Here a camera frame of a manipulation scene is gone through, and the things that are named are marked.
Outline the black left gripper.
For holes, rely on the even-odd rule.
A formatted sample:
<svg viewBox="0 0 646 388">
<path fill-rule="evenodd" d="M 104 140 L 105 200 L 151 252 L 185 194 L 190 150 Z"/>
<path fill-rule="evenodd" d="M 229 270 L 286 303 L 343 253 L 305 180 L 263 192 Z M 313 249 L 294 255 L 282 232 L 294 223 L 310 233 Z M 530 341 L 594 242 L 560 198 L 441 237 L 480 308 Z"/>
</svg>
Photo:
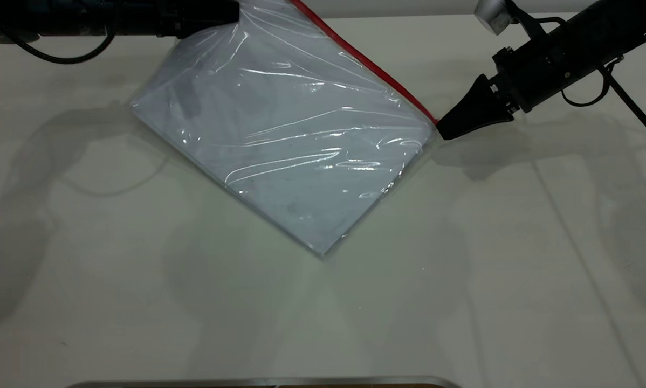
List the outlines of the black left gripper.
<svg viewBox="0 0 646 388">
<path fill-rule="evenodd" d="M 157 37 L 184 39 L 213 25 L 239 22 L 239 1 L 214 1 L 214 20 L 209 1 L 157 1 Z"/>
</svg>

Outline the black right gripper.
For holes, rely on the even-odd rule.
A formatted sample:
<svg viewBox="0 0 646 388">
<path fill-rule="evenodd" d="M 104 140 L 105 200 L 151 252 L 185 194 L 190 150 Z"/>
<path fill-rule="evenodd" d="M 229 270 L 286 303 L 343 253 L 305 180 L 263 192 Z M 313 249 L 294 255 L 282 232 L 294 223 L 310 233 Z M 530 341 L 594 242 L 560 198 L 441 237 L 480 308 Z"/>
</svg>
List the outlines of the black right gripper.
<svg viewBox="0 0 646 388">
<path fill-rule="evenodd" d="M 513 121 L 497 96 L 511 108 L 529 113 L 589 73 L 588 56 L 566 25 L 530 39 L 515 51 L 504 48 L 493 61 L 496 94 L 484 74 L 477 77 L 466 96 L 436 123 L 442 139 L 455 140 L 486 126 Z"/>
</svg>

